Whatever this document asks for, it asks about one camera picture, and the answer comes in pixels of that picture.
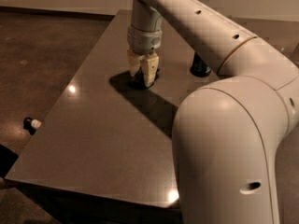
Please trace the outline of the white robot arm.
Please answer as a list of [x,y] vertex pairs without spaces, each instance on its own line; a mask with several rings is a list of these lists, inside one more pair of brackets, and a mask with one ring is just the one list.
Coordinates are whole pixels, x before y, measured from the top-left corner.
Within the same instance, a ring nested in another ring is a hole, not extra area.
[[276,153],[298,122],[298,68],[197,0],[141,0],[220,76],[178,108],[172,131],[184,224],[280,224]]

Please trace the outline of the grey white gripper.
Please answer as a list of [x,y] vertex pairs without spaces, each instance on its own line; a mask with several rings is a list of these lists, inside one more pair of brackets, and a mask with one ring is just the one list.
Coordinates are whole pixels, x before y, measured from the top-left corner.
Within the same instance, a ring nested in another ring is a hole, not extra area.
[[127,62],[129,72],[131,77],[134,77],[141,67],[144,84],[147,88],[154,83],[157,74],[159,56],[152,52],[161,46],[162,34],[161,30],[144,32],[136,29],[133,25],[128,27],[127,41],[130,48],[127,50]]

